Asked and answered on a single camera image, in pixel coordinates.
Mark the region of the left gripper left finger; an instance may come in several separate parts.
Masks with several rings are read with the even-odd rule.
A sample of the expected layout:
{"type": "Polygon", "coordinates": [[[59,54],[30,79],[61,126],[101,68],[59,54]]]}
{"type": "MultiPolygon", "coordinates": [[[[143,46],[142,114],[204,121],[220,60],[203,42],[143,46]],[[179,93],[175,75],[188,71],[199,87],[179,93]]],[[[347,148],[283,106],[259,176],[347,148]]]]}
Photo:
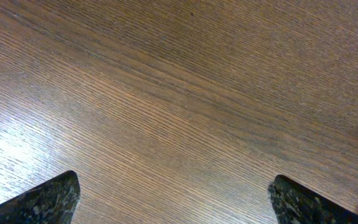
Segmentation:
{"type": "Polygon", "coordinates": [[[0,204],[0,224],[70,224],[79,200],[78,176],[69,170],[0,204]]]}

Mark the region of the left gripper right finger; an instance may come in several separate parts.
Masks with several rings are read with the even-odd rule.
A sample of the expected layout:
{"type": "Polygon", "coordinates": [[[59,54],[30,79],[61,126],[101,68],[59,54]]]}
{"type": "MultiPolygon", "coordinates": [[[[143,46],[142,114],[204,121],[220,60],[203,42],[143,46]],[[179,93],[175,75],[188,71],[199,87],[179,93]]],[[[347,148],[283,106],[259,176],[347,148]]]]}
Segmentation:
{"type": "Polygon", "coordinates": [[[274,178],[268,194],[279,224],[358,224],[358,214],[285,175],[274,178]]]}

